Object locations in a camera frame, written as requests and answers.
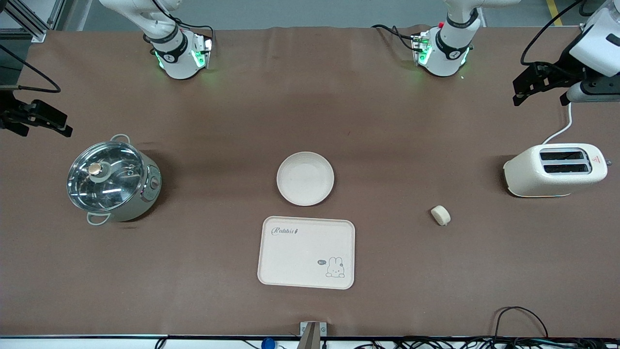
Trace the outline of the round white plate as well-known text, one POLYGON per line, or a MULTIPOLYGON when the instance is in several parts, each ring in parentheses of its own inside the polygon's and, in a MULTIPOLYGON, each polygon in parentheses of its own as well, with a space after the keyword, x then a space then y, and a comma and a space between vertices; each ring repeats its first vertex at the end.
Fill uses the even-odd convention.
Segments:
POLYGON ((289 203, 300 207, 314 206, 332 192, 334 168, 318 153, 297 152, 282 161, 277 170, 276 185, 289 203))

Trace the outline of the aluminium frame profile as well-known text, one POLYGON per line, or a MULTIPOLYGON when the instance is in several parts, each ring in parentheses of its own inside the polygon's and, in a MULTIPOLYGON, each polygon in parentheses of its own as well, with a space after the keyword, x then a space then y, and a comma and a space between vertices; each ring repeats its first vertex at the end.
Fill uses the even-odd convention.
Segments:
POLYGON ((42 43, 48 31, 62 27, 69 0, 0 0, 0 40, 42 43))

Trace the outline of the glass pot lid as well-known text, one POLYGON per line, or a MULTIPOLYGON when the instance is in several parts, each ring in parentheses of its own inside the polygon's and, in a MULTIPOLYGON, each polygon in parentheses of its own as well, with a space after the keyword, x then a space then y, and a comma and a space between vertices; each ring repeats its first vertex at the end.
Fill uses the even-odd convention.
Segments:
POLYGON ((122 141, 97 143, 82 152, 68 172, 71 202, 87 212, 102 213, 128 203, 144 179, 144 159, 122 141))

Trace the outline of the cream rabbit print tray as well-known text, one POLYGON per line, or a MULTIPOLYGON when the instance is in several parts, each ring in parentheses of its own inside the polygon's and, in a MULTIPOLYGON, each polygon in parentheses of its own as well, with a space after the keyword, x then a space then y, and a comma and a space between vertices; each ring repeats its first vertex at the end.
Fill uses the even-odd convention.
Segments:
POLYGON ((355 280, 354 224, 308 217, 266 218, 257 278, 272 286, 349 289, 355 280))

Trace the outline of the cream two-slot toaster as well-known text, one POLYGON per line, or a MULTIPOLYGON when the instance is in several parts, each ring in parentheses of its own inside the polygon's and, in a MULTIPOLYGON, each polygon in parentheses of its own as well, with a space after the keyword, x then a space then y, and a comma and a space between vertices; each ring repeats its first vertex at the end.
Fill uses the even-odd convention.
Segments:
POLYGON ((607 176, 609 162, 588 143, 532 146, 503 165, 507 188, 517 197, 564 197, 607 176))

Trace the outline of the white steamed bun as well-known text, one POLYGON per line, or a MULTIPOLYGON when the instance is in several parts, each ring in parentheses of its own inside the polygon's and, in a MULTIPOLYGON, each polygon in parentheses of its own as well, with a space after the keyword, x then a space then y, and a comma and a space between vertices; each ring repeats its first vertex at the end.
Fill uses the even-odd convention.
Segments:
POLYGON ((447 226, 451 221, 451 214, 445 207, 441 205, 433 207, 431 209, 431 215, 436 221, 436 223, 443 227, 447 226))

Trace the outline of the pale green electric pot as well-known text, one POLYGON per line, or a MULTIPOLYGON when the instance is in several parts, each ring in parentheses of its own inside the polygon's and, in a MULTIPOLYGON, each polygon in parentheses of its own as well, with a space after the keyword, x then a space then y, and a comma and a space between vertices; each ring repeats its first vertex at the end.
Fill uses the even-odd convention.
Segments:
MULTIPOLYGON (((109 141, 126 142, 135 148, 135 146, 131 143, 130 137, 124 133, 114 135, 109 141)), ((142 216, 142 214, 145 214, 153 206, 155 201, 157 201, 162 187, 161 171, 159 166, 150 157, 139 150, 138 152, 144 159, 145 169, 144 179, 142 180, 142 184, 138 192, 131 197, 128 203, 122 204, 120 207, 113 210, 102 213, 85 211, 88 224, 98 227, 109 222, 126 222, 135 220, 136 218, 142 216)))

